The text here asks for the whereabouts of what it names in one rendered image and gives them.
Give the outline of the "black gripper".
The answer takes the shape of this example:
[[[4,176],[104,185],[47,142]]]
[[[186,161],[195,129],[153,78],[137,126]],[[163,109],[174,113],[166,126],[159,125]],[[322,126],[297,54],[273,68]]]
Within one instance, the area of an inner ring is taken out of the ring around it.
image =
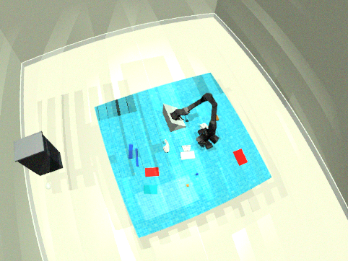
[[[204,131],[203,131],[203,129],[204,129],[204,128],[198,130],[198,134],[199,134],[199,135],[202,134],[203,137],[204,137]],[[212,143],[210,143],[210,142],[208,141],[209,138],[205,138],[205,137],[204,137],[204,139],[205,139],[205,141],[204,141],[204,142],[205,142],[205,143],[204,143],[204,146],[205,146],[206,150],[211,149],[211,148],[213,147],[213,145],[212,145]]]

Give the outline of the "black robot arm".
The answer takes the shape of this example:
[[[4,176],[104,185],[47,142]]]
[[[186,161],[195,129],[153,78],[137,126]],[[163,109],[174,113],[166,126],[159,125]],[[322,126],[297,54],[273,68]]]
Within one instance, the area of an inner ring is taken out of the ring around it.
[[[203,129],[204,131],[204,137],[209,138],[209,140],[216,144],[219,140],[219,137],[215,135],[216,129],[217,129],[217,103],[215,99],[213,98],[213,95],[209,92],[205,93],[201,99],[198,99],[196,102],[190,104],[187,107],[183,107],[181,109],[175,109],[172,113],[170,113],[171,118],[174,120],[177,120],[181,115],[187,115],[190,113],[192,109],[197,107],[198,105],[202,104],[203,102],[209,102],[212,105],[212,113],[211,113],[211,119],[208,124],[208,129]],[[199,137],[196,138],[197,142],[199,144],[203,144],[205,139],[203,135],[201,134]]]

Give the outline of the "cyan flat plate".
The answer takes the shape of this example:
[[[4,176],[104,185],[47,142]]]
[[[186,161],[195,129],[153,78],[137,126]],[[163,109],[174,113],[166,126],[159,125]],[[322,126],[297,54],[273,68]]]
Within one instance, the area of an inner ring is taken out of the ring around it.
[[[144,194],[157,194],[157,185],[144,185]]]

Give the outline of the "red flat plate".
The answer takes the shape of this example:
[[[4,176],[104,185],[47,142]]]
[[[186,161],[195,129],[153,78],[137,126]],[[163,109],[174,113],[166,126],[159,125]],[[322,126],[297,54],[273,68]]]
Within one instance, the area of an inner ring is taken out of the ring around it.
[[[239,164],[239,166],[248,162],[242,149],[234,151],[233,154],[235,155],[235,158],[237,159],[237,163]]]
[[[145,168],[145,177],[159,176],[158,167]]]

